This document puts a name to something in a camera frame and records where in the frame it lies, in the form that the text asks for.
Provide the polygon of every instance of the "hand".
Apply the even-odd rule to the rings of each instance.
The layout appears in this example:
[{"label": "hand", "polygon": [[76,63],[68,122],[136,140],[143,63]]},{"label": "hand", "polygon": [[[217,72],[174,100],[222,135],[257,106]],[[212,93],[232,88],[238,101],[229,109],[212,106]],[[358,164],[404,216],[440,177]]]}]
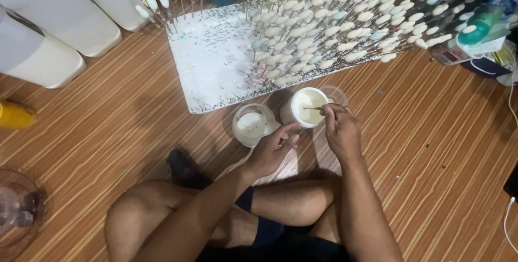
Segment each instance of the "hand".
[{"label": "hand", "polygon": [[362,124],[357,120],[349,107],[339,104],[326,104],[325,136],[331,151],[340,161],[348,161],[362,156],[361,136]]},{"label": "hand", "polygon": [[254,148],[244,166],[253,172],[256,179],[273,174],[292,148],[297,148],[298,134],[289,139],[282,136],[290,129],[298,127],[298,123],[283,125],[273,133],[262,137]]}]

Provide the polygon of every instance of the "yellow bottle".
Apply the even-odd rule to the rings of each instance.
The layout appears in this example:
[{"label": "yellow bottle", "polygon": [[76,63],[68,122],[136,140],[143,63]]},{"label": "yellow bottle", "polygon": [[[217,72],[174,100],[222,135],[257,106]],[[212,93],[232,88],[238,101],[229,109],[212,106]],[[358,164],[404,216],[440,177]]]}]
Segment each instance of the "yellow bottle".
[{"label": "yellow bottle", "polygon": [[0,127],[28,128],[36,121],[36,110],[15,103],[0,101]]}]

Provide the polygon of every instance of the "wood grain laminate floor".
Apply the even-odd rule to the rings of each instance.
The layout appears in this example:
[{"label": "wood grain laminate floor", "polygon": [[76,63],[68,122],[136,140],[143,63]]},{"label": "wood grain laminate floor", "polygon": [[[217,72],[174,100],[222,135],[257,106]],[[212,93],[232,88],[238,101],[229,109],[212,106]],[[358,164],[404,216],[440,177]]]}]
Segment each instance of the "wood grain laminate floor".
[{"label": "wood grain laminate floor", "polygon": [[[171,149],[188,152],[211,178],[249,153],[231,134],[240,105],[188,113],[164,34],[148,25],[123,37],[62,89],[0,77],[0,98],[39,112],[27,130],[0,130],[0,166],[27,174],[47,193],[44,225],[18,261],[107,261],[107,208],[138,182],[168,179]],[[278,113],[290,91],[340,87],[364,124],[369,171],[406,261],[518,261],[502,230],[502,186],[518,160],[509,91],[429,59],[409,50],[387,64],[363,64],[247,103]],[[301,133],[300,148],[260,182],[339,171],[323,138],[321,128]],[[515,243],[517,213],[514,206]]]}]

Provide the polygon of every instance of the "person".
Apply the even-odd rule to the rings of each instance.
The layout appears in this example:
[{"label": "person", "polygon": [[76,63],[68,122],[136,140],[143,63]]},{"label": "person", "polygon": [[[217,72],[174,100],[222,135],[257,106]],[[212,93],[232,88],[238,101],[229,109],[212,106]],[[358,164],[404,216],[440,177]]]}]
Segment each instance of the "person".
[{"label": "person", "polygon": [[297,148],[297,134],[282,139],[296,123],[263,137],[242,166],[214,182],[173,151],[173,183],[141,183],[111,206],[112,261],[403,261],[367,171],[360,122],[348,107],[323,109],[341,176],[250,187]]}]

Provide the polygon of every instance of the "foot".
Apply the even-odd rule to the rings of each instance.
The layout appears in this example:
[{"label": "foot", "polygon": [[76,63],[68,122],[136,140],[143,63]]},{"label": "foot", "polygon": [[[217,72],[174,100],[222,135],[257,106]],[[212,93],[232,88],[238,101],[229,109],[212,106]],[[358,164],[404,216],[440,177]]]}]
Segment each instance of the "foot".
[{"label": "foot", "polygon": [[171,167],[172,182],[178,186],[203,190],[212,181],[194,169],[182,153],[174,149],[166,161]]}]

